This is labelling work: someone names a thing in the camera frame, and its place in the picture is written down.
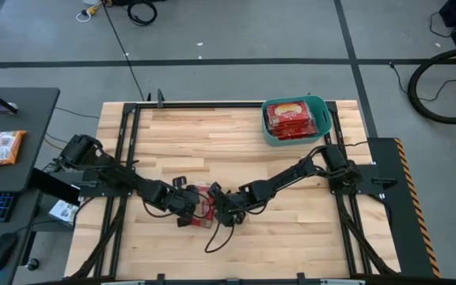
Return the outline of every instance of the desk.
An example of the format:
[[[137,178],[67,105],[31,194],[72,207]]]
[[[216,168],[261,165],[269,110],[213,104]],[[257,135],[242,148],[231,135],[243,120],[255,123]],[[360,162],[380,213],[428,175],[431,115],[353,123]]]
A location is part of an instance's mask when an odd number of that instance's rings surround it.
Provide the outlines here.
[[[26,130],[16,165],[0,166],[0,191],[21,192],[8,222],[0,222],[0,235],[29,226],[35,218],[41,194],[27,189],[41,143],[54,111],[59,90],[53,88],[0,88],[0,97],[19,106],[16,115],[0,114],[0,131]],[[18,233],[18,243],[8,264],[0,272],[0,284],[12,283],[29,238],[28,230]]]
[[[356,101],[336,101],[334,105],[345,143],[367,140]],[[123,103],[105,103],[101,112],[97,138],[111,155],[116,150],[123,107]],[[122,160],[130,149],[131,127],[129,120]],[[310,145],[266,145],[258,108],[146,108],[139,113],[136,134],[138,174],[168,182],[185,175],[190,183],[217,181],[224,189],[271,177],[325,143],[322,139]],[[347,151],[358,164],[373,160],[367,144],[348,147]],[[314,161],[324,165],[321,158]],[[105,199],[95,199],[80,212],[65,276],[79,269],[97,243],[104,205]],[[400,271],[385,208],[366,196],[358,197],[358,205],[368,241],[393,270]],[[417,234],[417,246],[425,252],[417,229],[408,236]],[[249,215],[235,228],[225,248],[205,254],[203,248],[213,231],[214,227],[177,228],[174,217],[151,218],[141,200],[132,196],[127,200],[116,278],[156,279],[158,273],[165,273],[166,279],[293,279],[297,272],[305,272],[307,278],[348,277],[335,198],[329,193],[328,182],[321,178],[308,178],[281,191],[262,215]],[[222,243],[228,233],[222,228],[212,246]],[[351,240],[361,272],[358,246],[354,238]],[[424,263],[431,266],[428,258]],[[103,274],[108,273],[107,265],[105,258]],[[422,276],[431,275],[428,271]]]

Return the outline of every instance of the white cable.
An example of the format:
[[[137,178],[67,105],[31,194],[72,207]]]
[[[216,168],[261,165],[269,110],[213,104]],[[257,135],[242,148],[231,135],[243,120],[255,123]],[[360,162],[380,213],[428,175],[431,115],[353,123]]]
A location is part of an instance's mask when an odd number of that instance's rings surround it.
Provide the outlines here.
[[[79,21],[79,22],[81,22],[81,23],[87,23],[88,21],[91,21],[91,18],[92,18],[91,13],[86,12],[86,14],[87,14],[87,20],[80,20],[80,19],[78,18],[79,16],[82,15],[82,12],[80,12],[80,13],[76,16],[77,21]]]

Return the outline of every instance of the red package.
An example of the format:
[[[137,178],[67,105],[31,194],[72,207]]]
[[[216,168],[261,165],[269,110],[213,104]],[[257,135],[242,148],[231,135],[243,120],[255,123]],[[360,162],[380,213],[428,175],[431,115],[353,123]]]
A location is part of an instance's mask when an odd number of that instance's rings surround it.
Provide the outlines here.
[[[302,139],[317,134],[317,128],[311,122],[294,128],[275,133],[274,136],[279,140],[283,139]]]
[[[214,199],[208,195],[210,185],[203,182],[196,182],[195,183],[196,191],[199,194],[199,203],[196,204],[195,208],[195,215],[197,218],[193,216],[191,224],[192,226],[201,226],[207,229],[210,229],[212,226],[212,220],[214,219],[214,208],[212,204],[214,203]]]
[[[305,123],[312,119],[309,107],[304,101],[272,104],[267,106],[268,126]]]

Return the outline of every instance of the plastic bin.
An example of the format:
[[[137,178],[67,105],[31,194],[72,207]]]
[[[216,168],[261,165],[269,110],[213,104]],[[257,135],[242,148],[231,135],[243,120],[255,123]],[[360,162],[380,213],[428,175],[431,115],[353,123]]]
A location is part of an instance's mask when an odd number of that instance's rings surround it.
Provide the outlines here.
[[[316,120],[317,134],[304,139],[278,140],[275,136],[271,135],[267,130],[264,115],[264,113],[267,110],[267,106],[281,103],[291,103],[296,101],[304,101],[309,106],[309,110],[313,114],[314,119]],[[267,100],[261,105],[261,111],[263,115],[261,118],[265,141],[270,146],[292,146],[301,143],[313,143],[322,138],[327,133],[329,133],[330,128],[332,128],[332,121],[330,120],[329,109],[326,106],[325,101],[317,96],[301,96]]]

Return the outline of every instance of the black desk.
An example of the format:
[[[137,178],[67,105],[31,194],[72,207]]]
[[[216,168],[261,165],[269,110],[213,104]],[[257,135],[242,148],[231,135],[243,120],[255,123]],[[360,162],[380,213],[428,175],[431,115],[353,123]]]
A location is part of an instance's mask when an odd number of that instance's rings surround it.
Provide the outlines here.
[[[0,191],[21,192],[8,222],[0,222],[0,235],[33,222],[41,193],[27,189],[31,171],[40,151],[48,123],[59,97],[55,88],[0,88],[0,97],[16,103],[16,115],[0,115],[0,131],[25,130],[16,165],[0,166]],[[0,271],[0,284],[11,284],[29,238],[29,229],[18,232],[19,240],[8,264]]]

